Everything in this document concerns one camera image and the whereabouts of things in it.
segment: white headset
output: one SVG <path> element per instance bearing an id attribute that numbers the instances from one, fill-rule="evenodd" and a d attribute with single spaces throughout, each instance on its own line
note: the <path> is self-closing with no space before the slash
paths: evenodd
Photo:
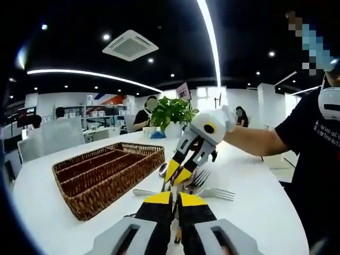
<path id="1" fill-rule="evenodd" d="M 340 87 L 325 88 L 326 75 L 318 98 L 319 109 L 326 120 L 340 121 Z"/>

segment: potted plant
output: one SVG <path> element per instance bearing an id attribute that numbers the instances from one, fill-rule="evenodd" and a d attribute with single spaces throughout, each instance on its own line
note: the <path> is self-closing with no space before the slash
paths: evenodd
<path id="1" fill-rule="evenodd" d="M 155 126 L 160 127 L 165 137 L 179 138 L 183 124 L 191 122 L 197 113 L 198 110 L 191 109 L 188 101 L 163 97 L 158 101 L 151 120 Z"/>

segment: blue object on table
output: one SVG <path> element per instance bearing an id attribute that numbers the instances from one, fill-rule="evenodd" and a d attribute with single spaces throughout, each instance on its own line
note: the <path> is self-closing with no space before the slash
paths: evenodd
<path id="1" fill-rule="evenodd" d="M 151 139 L 160 139 L 165 138 L 165 135 L 162 131 L 157 131 L 151 135 Z"/>

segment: green leaves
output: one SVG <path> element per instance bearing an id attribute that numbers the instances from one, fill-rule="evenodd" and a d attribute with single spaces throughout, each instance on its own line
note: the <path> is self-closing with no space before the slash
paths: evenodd
<path id="1" fill-rule="evenodd" d="M 156 126 L 160 126 L 160 129 L 164 131 L 171 121 L 174 123 L 191 122 L 198 112 L 197 109 L 190 108 L 188 101 L 163 97 L 158 101 L 158 106 L 151 119 Z"/>

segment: white robotic hand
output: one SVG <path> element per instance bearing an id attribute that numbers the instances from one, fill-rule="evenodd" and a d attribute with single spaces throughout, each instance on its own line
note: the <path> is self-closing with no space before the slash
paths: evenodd
<path id="1" fill-rule="evenodd" d="M 236 118 L 226 105 L 221 109 L 196 115 L 178 141 L 175 155 L 169 162 L 165 182 L 174 177 L 174 184 L 179 184 L 190 178 L 196 167 L 204 164 L 210 154 L 215 161 L 216 146 L 223 140 L 225 133 L 235 126 Z M 194 150 L 194 154 L 181 167 L 190 150 Z"/>

